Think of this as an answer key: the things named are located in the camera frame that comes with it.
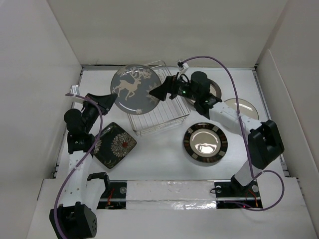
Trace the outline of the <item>black square floral plate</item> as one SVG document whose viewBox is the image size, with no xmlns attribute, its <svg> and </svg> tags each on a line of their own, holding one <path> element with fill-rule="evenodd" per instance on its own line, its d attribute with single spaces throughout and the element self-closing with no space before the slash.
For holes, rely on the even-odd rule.
<svg viewBox="0 0 319 239">
<path fill-rule="evenodd" d="M 93 155 L 108 169 L 114 168 L 137 145 L 137 141 L 115 122 L 108 124 L 95 144 Z"/>
</svg>

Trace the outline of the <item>dark patterned rim plate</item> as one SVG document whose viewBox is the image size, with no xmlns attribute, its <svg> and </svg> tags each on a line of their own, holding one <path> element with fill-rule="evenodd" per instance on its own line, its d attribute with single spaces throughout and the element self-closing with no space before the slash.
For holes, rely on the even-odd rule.
<svg viewBox="0 0 319 239">
<path fill-rule="evenodd" d="M 183 146 L 187 154 L 197 162 L 214 164 L 226 155 L 228 140 L 218 126 L 200 122 L 186 130 Z"/>
</svg>

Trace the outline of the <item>cream plate with tree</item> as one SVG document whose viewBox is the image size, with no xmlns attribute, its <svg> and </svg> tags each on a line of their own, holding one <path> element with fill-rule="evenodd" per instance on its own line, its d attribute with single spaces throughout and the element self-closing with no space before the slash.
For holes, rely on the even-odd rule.
<svg viewBox="0 0 319 239">
<path fill-rule="evenodd" d="M 249 101 L 246 101 L 244 99 L 238 99 L 238 104 L 237 104 L 236 99 L 231 98 L 231 99 L 227 99 L 225 103 L 234 110 L 237 110 L 237 107 L 239 107 L 240 113 L 252 119 L 255 119 L 255 120 L 259 119 L 258 111 Z"/>
</svg>

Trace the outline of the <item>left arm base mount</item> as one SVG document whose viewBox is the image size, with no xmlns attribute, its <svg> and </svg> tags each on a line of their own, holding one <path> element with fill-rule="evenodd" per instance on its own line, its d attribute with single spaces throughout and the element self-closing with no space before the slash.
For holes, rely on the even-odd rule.
<svg viewBox="0 0 319 239">
<path fill-rule="evenodd" d="M 92 180 L 103 181 L 106 186 L 97 204 L 97 209 L 122 210 L 126 209 L 127 181 L 110 180 L 106 172 L 92 173 L 87 182 Z"/>
</svg>

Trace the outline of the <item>silver taped front rail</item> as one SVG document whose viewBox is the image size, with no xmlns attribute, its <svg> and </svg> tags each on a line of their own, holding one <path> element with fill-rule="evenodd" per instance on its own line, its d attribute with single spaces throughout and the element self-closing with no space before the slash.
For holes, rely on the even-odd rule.
<svg viewBox="0 0 319 239">
<path fill-rule="evenodd" d="M 113 181 L 98 209 L 106 210 L 214 210 L 263 207 L 258 184 L 232 192 L 228 180 Z"/>
</svg>

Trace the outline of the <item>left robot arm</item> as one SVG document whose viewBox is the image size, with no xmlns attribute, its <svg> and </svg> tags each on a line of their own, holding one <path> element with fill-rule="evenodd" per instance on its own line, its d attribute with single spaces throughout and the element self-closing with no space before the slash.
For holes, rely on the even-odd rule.
<svg viewBox="0 0 319 239">
<path fill-rule="evenodd" d="M 117 95 L 73 97 L 82 100 L 83 108 L 70 109 L 64 114 L 68 174 L 50 210 L 49 220 L 59 239 L 92 239 L 98 227 L 95 212 L 100 198 L 111 193 L 111 185 L 107 173 L 89 173 L 93 151 L 102 133 L 93 135 L 90 130 L 96 120 L 102 120 L 109 112 Z"/>
</svg>

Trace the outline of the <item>brown rimmed cream plate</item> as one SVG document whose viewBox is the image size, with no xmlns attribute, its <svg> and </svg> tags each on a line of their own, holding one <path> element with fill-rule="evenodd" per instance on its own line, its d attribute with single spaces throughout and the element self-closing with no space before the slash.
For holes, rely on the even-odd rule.
<svg viewBox="0 0 319 239">
<path fill-rule="evenodd" d="M 221 89 L 219 87 L 219 85 L 214 82 L 213 80 L 209 79 L 210 81 L 210 93 L 213 94 L 214 96 L 221 98 L 222 96 L 222 92 Z M 195 101 L 194 100 L 190 100 L 190 99 L 186 99 L 186 101 L 193 107 Z"/>
</svg>

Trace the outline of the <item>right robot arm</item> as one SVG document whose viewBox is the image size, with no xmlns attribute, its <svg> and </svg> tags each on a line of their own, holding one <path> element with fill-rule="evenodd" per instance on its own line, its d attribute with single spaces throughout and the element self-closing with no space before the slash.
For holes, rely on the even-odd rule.
<svg viewBox="0 0 319 239">
<path fill-rule="evenodd" d="M 176 96 L 193 100 L 200 115 L 242 136 L 248 159 L 230 183 L 231 192 L 241 196 L 248 191 L 248 185 L 284 152 L 284 144 L 274 121 L 259 121 L 234 110 L 210 92 L 210 85 L 204 72 L 195 71 L 189 81 L 184 81 L 181 74 L 167 76 L 164 83 L 150 90 L 150 95 L 161 101 Z"/>
</svg>

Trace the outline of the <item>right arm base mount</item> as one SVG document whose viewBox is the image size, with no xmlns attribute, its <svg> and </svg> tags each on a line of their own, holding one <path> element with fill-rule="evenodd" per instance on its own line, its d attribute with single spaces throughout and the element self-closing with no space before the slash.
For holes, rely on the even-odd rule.
<svg viewBox="0 0 319 239">
<path fill-rule="evenodd" d="M 257 181 L 248 186 L 234 186 L 230 180 L 214 181 L 210 193 L 216 198 L 217 209 L 262 209 Z"/>
</svg>

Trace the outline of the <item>grey reindeer plate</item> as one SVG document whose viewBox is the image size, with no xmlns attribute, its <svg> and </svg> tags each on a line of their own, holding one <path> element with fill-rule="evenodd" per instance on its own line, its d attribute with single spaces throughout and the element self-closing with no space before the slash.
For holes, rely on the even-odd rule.
<svg viewBox="0 0 319 239">
<path fill-rule="evenodd" d="M 120 68 L 110 84 L 117 94 L 116 106 L 130 115 L 143 115 L 157 107 L 159 100 L 150 91 L 161 85 L 157 73 L 144 65 L 127 65 Z"/>
</svg>

